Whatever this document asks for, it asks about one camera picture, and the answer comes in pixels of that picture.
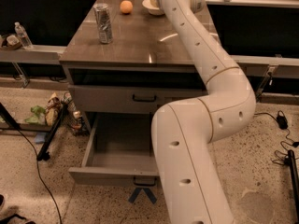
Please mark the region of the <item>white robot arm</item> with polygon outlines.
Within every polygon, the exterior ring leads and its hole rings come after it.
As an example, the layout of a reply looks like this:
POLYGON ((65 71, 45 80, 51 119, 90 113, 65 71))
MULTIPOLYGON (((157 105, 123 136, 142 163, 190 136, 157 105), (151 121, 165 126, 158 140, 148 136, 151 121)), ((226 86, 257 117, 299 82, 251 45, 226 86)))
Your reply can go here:
POLYGON ((205 0, 157 0, 203 80, 207 95, 160 107, 151 124, 155 160, 172 224, 235 224, 207 145, 239 132, 255 112, 239 65, 195 13, 205 0))

